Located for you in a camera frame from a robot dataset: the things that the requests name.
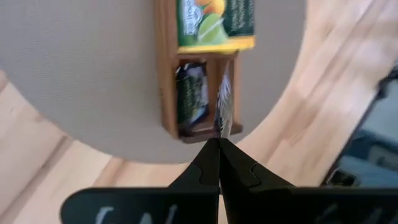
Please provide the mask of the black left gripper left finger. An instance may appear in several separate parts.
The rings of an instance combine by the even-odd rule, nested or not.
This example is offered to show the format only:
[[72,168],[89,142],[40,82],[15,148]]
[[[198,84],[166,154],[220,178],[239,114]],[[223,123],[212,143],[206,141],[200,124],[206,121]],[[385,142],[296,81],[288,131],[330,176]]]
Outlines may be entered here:
[[71,194],[62,224],[217,224],[220,141],[209,139],[167,187],[92,187]]

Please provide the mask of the wooden three-compartment tray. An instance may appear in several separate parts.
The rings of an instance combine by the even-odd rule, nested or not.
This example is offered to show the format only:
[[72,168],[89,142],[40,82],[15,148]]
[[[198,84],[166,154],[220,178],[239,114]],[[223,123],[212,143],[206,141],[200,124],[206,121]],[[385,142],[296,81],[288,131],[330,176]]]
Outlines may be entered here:
[[[175,139],[186,144],[202,142],[212,137],[215,118],[215,104],[218,88],[225,71],[229,74],[233,94],[232,134],[243,131],[240,119],[241,101],[241,57],[239,52],[179,54],[177,52],[177,0],[152,0],[154,3],[154,33],[156,71],[159,81],[159,95],[162,125]],[[177,125],[177,88],[175,71],[181,64],[206,62],[208,74],[209,115],[193,127],[188,136],[181,136]]]

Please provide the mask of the black aluminium table frame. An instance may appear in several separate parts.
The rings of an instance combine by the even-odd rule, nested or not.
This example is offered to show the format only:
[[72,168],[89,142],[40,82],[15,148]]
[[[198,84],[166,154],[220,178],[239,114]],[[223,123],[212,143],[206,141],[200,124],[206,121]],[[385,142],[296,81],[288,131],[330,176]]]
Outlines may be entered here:
[[398,188],[398,61],[333,163],[323,185]]

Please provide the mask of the green yellow tea bag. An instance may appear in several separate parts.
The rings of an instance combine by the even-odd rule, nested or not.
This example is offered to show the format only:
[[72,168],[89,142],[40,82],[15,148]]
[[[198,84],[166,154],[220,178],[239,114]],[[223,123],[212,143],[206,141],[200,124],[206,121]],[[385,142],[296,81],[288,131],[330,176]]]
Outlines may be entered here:
[[180,54],[231,52],[255,46],[254,0],[176,0]]

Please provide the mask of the dark blue tea bag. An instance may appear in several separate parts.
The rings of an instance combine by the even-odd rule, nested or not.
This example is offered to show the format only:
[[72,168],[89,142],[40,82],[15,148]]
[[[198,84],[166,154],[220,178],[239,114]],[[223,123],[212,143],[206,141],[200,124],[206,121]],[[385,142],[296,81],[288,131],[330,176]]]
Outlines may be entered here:
[[177,88],[177,126],[190,132],[209,113],[206,62],[186,63],[175,71]]
[[218,88],[214,128],[218,138],[228,139],[233,125],[233,94],[229,76],[229,62],[226,63]]

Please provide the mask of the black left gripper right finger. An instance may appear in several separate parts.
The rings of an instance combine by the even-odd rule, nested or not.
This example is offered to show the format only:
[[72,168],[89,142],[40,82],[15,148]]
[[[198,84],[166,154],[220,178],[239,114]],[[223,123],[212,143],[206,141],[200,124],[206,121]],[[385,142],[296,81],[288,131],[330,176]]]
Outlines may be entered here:
[[220,139],[229,224],[398,224],[398,189],[297,187]]

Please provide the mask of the round grey mat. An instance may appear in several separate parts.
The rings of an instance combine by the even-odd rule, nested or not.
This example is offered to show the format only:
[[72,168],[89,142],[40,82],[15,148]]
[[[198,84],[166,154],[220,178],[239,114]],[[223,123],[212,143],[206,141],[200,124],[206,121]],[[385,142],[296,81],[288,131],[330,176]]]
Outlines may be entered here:
[[[306,0],[255,0],[256,45],[241,53],[241,121],[277,103],[303,37]],[[0,70],[73,138],[132,161],[181,163],[201,144],[160,122],[151,0],[0,0]]]

